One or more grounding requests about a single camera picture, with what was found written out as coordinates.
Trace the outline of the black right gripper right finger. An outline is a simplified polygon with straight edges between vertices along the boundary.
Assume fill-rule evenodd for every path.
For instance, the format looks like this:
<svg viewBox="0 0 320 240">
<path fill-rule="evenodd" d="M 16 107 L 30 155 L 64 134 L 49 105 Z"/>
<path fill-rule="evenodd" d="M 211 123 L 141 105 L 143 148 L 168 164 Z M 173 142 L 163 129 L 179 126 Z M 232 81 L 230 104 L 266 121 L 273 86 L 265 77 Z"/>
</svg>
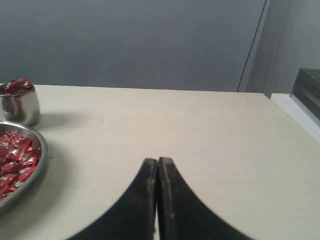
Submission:
<svg viewBox="0 0 320 240">
<path fill-rule="evenodd" d="M 249 240 L 212 212 L 192 191 L 169 157 L 157 169 L 157 210 L 161 240 Z"/>
</svg>

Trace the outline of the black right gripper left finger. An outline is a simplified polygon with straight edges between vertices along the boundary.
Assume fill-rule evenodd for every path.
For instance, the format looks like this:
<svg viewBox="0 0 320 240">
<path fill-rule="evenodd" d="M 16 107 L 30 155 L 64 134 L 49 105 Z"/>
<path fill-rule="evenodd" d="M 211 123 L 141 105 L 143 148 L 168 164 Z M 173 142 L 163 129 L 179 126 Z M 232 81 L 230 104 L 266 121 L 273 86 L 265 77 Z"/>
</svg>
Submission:
<svg viewBox="0 0 320 240">
<path fill-rule="evenodd" d="M 152 240 L 155 231 L 158 161 L 143 160 L 122 196 L 71 240 Z"/>
</svg>

